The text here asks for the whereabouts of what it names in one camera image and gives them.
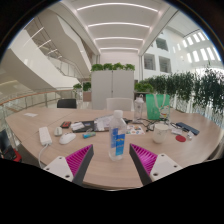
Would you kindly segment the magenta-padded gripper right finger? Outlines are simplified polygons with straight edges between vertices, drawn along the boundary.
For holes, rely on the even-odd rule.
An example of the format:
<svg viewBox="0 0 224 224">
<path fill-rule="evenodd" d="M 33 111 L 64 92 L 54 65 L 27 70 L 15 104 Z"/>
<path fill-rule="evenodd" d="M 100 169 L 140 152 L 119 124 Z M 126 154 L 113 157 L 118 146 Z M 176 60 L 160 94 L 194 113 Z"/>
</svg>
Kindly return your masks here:
<svg viewBox="0 0 224 224">
<path fill-rule="evenodd" d="M 130 145 L 129 154 L 144 186 L 182 169 L 166 154 L 157 155 L 135 144 Z"/>
</svg>

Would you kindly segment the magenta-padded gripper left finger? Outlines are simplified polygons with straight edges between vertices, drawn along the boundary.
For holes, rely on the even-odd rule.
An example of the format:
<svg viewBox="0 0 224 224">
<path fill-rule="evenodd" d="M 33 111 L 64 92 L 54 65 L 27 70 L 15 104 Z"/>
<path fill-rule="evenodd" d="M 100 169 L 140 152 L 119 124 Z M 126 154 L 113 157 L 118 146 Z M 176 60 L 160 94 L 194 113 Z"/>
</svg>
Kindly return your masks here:
<svg viewBox="0 0 224 224">
<path fill-rule="evenodd" d="M 93 145 L 90 144 L 67 157 L 58 156 L 44 170 L 81 186 L 93 155 Z"/>
</svg>

